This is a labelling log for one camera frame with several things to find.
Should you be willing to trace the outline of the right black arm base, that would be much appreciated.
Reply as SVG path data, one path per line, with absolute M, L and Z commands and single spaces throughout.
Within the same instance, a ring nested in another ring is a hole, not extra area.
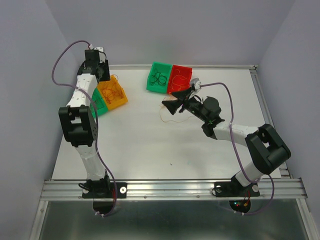
M 214 184 L 211 194 L 217 198 L 231 198 L 229 205 L 233 211 L 246 214 L 251 208 L 251 198 L 259 197 L 259 187 L 255 183 L 242 186 L 235 180 L 218 181 Z

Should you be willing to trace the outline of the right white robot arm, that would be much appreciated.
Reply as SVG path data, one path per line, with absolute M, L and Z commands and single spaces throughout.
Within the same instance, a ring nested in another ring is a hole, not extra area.
M 222 111 L 216 98 L 208 96 L 201 100 L 192 89 L 174 92 L 174 100 L 164 100 L 162 104 L 174 115 L 187 110 L 203 121 L 204 134 L 214 140 L 230 141 L 233 148 L 246 147 L 251 162 L 240 165 L 240 171 L 232 177 L 231 192 L 242 195 L 248 185 L 264 175 L 270 175 L 276 168 L 291 157 L 291 151 L 283 139 L 270 124 L 260 127 L 236 125 L 220 117 Z

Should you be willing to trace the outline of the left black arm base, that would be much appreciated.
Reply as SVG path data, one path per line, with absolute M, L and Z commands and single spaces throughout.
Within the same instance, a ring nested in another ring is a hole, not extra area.
M 127 197 L 128 184 L 126 182 L 115 184 L 116 188 L 113 182 L 110 185 L 89 182 L 78 184 L 82 189 L 82 198 L 93 200 L 92 208 L 96 216 L 102 218 L 110 216 L 116 208 L 117 200 Z

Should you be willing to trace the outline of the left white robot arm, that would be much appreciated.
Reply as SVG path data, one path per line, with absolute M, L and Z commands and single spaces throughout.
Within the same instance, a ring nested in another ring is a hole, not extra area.
M 103 47 L 84 51 L 85 60 L 77 72 L 76 89 L 70 101 L 58 111 L 64 138 L 78 152 L 86 170 L 86 182 L 80 183 L 85 198 L 101 198 L 111 193 L 106 168 L 98 157 L 98 127 L 90 98 L 100 81 L 110 80 Z

